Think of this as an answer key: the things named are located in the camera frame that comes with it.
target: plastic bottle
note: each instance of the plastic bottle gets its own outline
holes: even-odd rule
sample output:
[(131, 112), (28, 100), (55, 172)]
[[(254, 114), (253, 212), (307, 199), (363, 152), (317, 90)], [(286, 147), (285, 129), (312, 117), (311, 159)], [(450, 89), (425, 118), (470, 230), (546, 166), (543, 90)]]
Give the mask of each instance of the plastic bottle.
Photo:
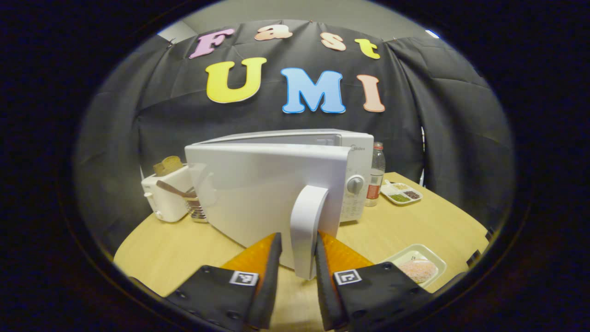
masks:
[(377, 205), (379, 193), (381, 192), (381, 183), (385, 174), (385, 155), (383, 154), (383, 143), (375, 142), (373, 144), (373, 163), (371, 165), (371, 179), (369, 179), (369, 190), (365, 206)]

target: midea logo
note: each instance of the midea logo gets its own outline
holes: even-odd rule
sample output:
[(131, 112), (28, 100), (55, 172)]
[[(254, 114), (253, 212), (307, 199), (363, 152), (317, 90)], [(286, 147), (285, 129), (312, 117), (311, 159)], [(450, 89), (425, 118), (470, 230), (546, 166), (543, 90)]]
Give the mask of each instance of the midea logo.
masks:
[(357, 150), (361, 150), (361, 151), (363, 151), (364, 149), (365, 149), (365, 148), (357, 147), (357, 146), (356, 146), (356, 145), (354, 145), (354, 144), (350, 146), (350, 150), (352, 150), (352, 151), (357, 151)]

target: white microwave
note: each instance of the white microwave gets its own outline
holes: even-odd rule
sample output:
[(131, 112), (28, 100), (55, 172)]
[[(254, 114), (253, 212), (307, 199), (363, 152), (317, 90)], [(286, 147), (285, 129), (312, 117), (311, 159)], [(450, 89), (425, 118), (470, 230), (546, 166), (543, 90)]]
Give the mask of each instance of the white microwave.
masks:
[(243, 246), (280, 232), (282, 265), (312, 279), (317, 231), (361, 216), (373, 136), (335, 129), (239, 134), (185, 147), (207, 219)]

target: bottle label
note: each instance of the bottle label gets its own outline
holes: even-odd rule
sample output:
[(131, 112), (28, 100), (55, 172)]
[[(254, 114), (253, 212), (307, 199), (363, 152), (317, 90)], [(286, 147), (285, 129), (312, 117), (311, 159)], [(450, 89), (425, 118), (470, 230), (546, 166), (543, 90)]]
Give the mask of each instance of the bottle label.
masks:
[(369, 184), (369, 190), (367, 191), (367, 198), (374, 200), (379, 197), (381, 190), (381, 181), (383, 181), (382, 175), (372, 175), (371, 183)]

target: yellow letter u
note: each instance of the yellow letter u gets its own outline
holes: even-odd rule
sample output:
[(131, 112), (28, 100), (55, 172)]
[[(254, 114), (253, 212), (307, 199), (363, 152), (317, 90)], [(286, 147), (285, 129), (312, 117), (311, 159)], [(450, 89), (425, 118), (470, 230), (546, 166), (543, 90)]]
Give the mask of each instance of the yellow letter u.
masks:
[(246, 83), (239, 89), (227, 87), (230, 68), (235, 65), (233, 61), (210, 65), (205, 69), (209, 73), (207, 96), (216, 103), (234, 103), (254, 96), (260, 88), (262, 64), (265, 62), (265, 58), (247, 58), (242, 61), (242, 64), (246, 66)]

